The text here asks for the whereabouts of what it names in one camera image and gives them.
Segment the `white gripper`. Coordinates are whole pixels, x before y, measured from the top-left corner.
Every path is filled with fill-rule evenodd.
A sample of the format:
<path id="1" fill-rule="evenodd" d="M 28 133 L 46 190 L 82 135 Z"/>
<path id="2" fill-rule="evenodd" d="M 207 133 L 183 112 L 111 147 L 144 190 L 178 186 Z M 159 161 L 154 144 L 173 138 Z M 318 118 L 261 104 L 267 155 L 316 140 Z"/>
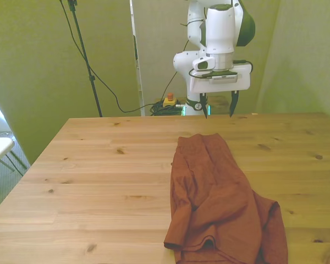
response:
<path id="1" fill-rule="evenodd" d="M 226 71 L 189 71 L 189 89 L 200 94 L 200 103 L 205 118 L 207 112 L 207 94 L 212 92 L 232 91 L 232 100 L 229 106 L 229 116 L 234 114 L 239 99 L 239 91 L 250 87 L 251 64 L 235 64 Z"/>

